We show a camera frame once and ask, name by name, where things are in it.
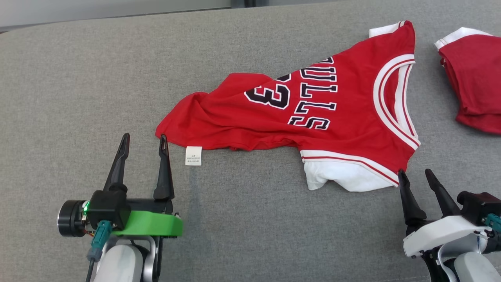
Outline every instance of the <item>gray tabletop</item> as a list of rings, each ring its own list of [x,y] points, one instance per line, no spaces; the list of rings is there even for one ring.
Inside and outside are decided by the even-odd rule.
[[[368,31],[410,20],[416,65],[408,108],[422,146],[408,176],[429,218],[439,218],[424,169],[455,197],[501,196],[498,137],[454,121],[457,99],[433,43],[465,26],[501,36],[498,0],[379,0],[89,20],[0,35],[0,281],[83,281],[90,238],[63,238],[68,199],[101,189],[123,133],[129,197],[151,197],[154,131],[184,96],[232,72],[279,77],[343,51]],[[400,196],[308,191],[294,148],[203,152],[184,165],[170,146],[174,210],[185,234],[167,240],[161,281],[429,279],[406,258]],[[494,266],[501,256],[489,255]]]

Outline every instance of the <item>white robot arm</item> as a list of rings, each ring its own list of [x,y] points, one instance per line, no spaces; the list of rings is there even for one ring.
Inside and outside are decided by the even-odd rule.
[[[406,256],[420,256],[428,266],[431,282],[501,282],[501,276],[482,253],[501,250],[501,200],[489,193],[458,195],[459,209],[433,172],[425,171],[443,213],[442,219],[426,220],[412,195],[410,183],[399,172],[400,195],[407,236]]]
[[[160,138],[158,182],[151,199],[127,198],[123,179],[129,143],[126,133],[103,190],[95,191],[89,201],[66,201],[59,211],[61,235],[93,237],[86,282],[91,280],[95,262],[94,282],[157,282],[164,239],[177,238],[183,232],[179,214],[172,215],[174,187],[167,138]],[[147,242],[149,247],[135,241]]]

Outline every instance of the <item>basketball jersey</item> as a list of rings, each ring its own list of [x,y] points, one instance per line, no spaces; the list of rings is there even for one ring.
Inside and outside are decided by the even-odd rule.
[[[460,28],[435,46],[459,98],[456,120],[501,134],[501,37]]]
[[[414,41],[412,23],[399,22],[277,79],[230,74],[182,99],[156,135],[205,150],[297,147],[310,190],[328,180],[358,192],[397,186],[420,145],[406,106]]]

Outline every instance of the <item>care label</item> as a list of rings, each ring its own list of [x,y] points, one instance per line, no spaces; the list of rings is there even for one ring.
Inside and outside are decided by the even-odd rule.
[[[202,165],[202,147],[188,146],[186,147],[186,161],[187,166],[201,166]]]

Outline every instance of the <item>folded red garment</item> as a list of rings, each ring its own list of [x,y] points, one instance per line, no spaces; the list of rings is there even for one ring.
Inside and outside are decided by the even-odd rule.
[[[501,134],[501,37],[460,28],[435,46],[460,102],[456,120]]]

